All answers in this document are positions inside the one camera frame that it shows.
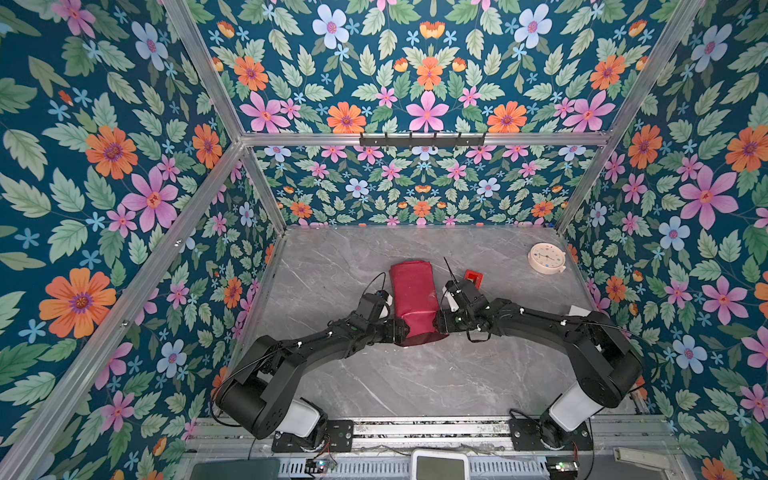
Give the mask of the red tape dispenser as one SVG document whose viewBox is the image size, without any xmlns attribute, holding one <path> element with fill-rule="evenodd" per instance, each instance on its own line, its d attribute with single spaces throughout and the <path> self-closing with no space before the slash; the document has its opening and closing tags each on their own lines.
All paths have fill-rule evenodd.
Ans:
<svg viewBox="0 0 768 480">
<path fill-rule="evenodd" d="M 480 288 L 483 282 L 484 275 L 482 273 L 466 270 L 464 273 L 464 279 L 474 284 L 476 288 Z"/>
</svg>

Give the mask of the maroon wrapping paper sheet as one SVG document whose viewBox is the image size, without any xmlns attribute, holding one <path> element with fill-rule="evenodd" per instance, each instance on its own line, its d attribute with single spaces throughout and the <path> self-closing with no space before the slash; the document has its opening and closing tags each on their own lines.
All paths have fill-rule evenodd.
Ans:
<svg viewBox="0 0 768 480">
<path fill-rule="evenodd" d="M 394 293 L 395 344 L 410 347 L 447 337 L 436 326 L 439 312 L 432 265 L 414 260 L 390 268 Z"/>
</svg>

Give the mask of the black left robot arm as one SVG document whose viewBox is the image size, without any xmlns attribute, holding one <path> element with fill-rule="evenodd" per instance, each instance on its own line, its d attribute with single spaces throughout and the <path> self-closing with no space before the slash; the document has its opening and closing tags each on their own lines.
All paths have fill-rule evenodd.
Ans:
<svg viewBox="0 0 768 480">
<path fill-rule="evenodd" d="M 259 440 L 279 433 L 317 447 L 327 430 L 327 414 L 295 398 L 303 376 L 367 346 L 404 341 L 410 328 L 391 309 L 392 297 L 379 290 L 363 294 L 355 310 L 314 334 L 289 340 L 259 337 L 222 382 L 214 404 Z"/>
</svg>

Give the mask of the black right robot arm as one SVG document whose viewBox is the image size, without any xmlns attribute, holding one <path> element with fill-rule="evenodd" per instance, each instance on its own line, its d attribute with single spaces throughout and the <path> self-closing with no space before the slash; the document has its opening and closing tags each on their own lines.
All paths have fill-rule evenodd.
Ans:
<svg viewBox="0 0 768 480">
<path fill-rule="evenodd" d="M 481 332 L 485 339 L 520 337 L 563 352 L 575 383 L 564 390 L 535 421 L 539 442 L 560 450 L 572 442 L 592 416 L 618 407 L 644 370 L 641 354 L 604 313 L 556 315 L 511 300 L 487 299 L 469 280 L 451 280 L 443 294 L 435 326 L 442 334 Z"/>
</svg>

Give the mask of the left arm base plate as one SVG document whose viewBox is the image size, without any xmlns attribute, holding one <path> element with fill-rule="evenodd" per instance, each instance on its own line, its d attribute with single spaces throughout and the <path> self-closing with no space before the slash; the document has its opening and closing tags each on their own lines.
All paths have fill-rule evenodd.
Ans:
<svg viewBox="0 0 768 480">
<path fill-rule="evenodd" d="M 352 420 L 324 420 L 308 437 L 276 432 L 273 453 L 349 453 L 352 451 L 355 423 Z"/>
</svg>

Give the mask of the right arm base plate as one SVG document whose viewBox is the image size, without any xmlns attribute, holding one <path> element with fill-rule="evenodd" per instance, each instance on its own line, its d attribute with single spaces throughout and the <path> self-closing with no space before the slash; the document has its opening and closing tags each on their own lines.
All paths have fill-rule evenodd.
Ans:
<svg viewBox="0 0 768 480">
<path fill-rule="evenodd" d="M 573 431 L 566 431 L 549 419 L 511 418 L 508 426 L 517 451 L 591 451 L 594 447 L 588 422 L 582 422 Z"/>
</svg>

